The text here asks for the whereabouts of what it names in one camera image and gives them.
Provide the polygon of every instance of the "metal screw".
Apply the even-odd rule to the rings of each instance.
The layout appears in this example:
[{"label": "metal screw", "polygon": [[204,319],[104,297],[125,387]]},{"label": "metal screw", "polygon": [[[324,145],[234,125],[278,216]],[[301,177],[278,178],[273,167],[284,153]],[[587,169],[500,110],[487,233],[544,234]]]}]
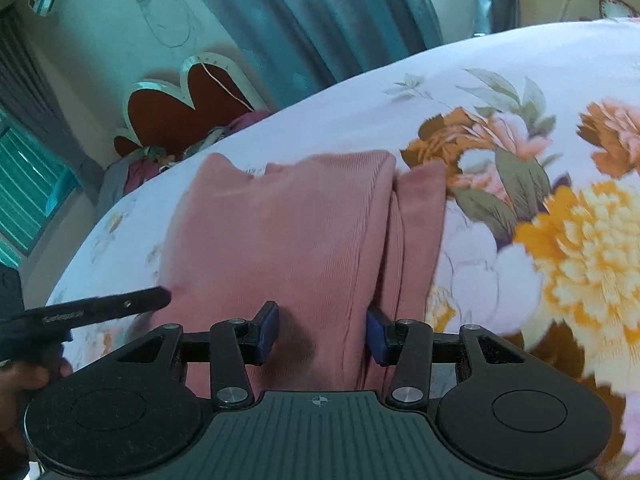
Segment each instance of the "metal screw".
[{"label": "metal screw", "polygon": [[418,388],[402,386],[393,390],[391,396],[398,402],[409,404],[411,402],[418,402],[418,400],[424,397],[424,394]]},{"label": "metal screw", "polygon": [[238,386],[228,386],[227,388],[222,388],[218,390],[216,393],[216,397],[220,400],[220,402],[224,402],[225,404],[238,404],[245,400],[249,394],[243,388],[239,388]]}]

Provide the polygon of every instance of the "folded pink garment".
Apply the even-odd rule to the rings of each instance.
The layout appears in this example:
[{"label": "folded pink garment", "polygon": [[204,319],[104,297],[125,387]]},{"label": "folded pink garment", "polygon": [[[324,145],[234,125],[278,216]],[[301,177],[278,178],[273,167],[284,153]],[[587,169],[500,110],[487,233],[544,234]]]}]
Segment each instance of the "folded pink garment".
[{"label": "folded pink garment", "polygon": [[[387,152],[319,155],[254,178],[210,155],[169,227],[159,283],[173,299],[152,328],[202,332],[274,300],[279,338],[267,364],[248,367],[256,394],[382,388],[366,310],[424,317],[446,199],[443,165],[397,178],[395,167]],[[208,366],[190,365],[187,386],[209,397]]]}]

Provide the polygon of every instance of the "gray curtain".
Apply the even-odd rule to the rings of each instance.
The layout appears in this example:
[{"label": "gray curtain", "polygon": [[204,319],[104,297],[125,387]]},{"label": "gray curtain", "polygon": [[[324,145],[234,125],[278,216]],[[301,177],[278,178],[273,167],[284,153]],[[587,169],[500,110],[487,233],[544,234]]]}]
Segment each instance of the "gray curtain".
[{"label": "gray curtain", "polygon": [[13,7],[0,14],[0,109],[18,129],[32,134],[74,172],[97,203],[104,170],[71,132],[51,86],[22,36]]},{"label": "gray curtain", "polygon": [[430,0],[204,0],[280,107],[442,44]]}]

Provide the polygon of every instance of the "headboard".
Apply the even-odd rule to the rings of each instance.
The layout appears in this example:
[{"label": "headboard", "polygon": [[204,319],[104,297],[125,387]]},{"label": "headboard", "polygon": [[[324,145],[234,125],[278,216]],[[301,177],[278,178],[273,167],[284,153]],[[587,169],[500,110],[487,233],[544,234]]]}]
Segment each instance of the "headboard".
[{"label": "headboard", "polygon": [[214,127],[250,111],[242,102],[267,109],[236,63],[220,54],[198,54],[182,64],[180,86],[156,79],[132,86],[123,110],[131,136],[117,136],[114,147],[126,156],[139,146],[161,146],[179,160]]}]

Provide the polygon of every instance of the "white flower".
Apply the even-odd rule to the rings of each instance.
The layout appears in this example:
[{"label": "white flower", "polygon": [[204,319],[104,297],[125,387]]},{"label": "white flower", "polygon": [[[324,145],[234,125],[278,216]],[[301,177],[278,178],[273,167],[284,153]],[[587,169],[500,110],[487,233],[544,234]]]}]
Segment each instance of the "white flower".
[{"label": "white flower", "polygon": [[521,244],[497,251],[494,236],[447,203],[440,256],[427,298],[425,322],[457,333],[475,323],[509,335],[529,319],[540,300],[542,277]]}]

